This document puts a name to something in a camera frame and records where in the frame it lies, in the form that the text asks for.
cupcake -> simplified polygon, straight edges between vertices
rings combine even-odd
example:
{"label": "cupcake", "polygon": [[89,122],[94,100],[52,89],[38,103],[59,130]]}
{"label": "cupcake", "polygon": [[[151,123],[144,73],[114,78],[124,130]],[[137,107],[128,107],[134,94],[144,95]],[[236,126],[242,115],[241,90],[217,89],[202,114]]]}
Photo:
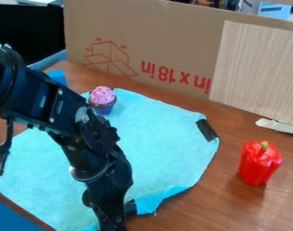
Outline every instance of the cupcake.
{"label": "cupcake", "polygon": [[90,93],[88,103],[97,114],[106,115],[112,111],[116,103],[116,95],[111,88],[100,86]]}

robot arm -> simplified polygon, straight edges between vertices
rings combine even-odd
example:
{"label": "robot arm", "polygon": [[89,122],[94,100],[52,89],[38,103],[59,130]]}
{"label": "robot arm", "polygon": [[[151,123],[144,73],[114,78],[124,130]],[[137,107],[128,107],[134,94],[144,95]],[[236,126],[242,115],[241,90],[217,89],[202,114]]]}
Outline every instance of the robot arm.
{"label": "robot arm", "polygon": [[7,46],[0,46],[0,118],[8,124],[0,156],[9,152],[13,122],[47,132],[66,154],[71,175],[87,185],[83,202],[96,213],[101,230],[125,230],[124,195],[133,185],[132,168],[116,144],[116,129],[94,115],[83,97],[25,67]]}

wooden table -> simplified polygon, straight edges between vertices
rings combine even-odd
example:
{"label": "wooden table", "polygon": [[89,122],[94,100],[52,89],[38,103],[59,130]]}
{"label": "wooden table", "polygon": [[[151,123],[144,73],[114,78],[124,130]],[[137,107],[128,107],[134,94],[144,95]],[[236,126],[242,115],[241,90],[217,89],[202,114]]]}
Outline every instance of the wooden table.
{"label": "wooden table", "polygon": [[[69,87],[78,93],[107,85],[201,112],[221,138],[218,153],[195,187],[167,199],[155,215],[129,218],[128,230],[293,230],[293,135],[260,128],[254,124],[259,116],[228,106],[108,76],[66,61],[53,68],[63,68]],[[5,123],[0,122],[0,143],[4,133]],[[250,139],[273,141],[283,154],[283,164],[267,186],[249,187],[236,173],[242,144]],[[44,229],[51,229],[1,194],[0,200]]]}

red bell pepper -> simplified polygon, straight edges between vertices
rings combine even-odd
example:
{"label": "red bell pepper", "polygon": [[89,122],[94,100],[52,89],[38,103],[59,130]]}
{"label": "red bell pepper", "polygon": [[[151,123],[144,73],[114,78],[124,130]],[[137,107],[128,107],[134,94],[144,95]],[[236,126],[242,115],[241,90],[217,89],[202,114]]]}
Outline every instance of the red bell pepper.
{"label": "red bell pepper", "polygon": [[281,153],[273,143],[249,141],[243,145],[238,172],[247,184],[260,185],[267,183],[281,163]]}

blue towel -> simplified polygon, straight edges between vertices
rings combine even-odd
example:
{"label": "blue towel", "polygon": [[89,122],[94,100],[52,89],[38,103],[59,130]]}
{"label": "blue towel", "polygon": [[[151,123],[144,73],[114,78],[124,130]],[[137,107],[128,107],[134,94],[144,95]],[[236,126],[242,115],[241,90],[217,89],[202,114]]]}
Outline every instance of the blue towel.
{"label": "blue towel", "polygon": [[[208,142],[197,129],[202,114],[122,89],[115,93],[117,103],[107,118],[133,166],[134,184],[125,200],[136,200],[138,214],[151,213],[165,198],[199,181],[219,140]],[[81,201],[84,190],[47,134],[29,130],[14,138],[0,177],[0,191],[9,199],[57,230],[94,230],[94,213]]]}

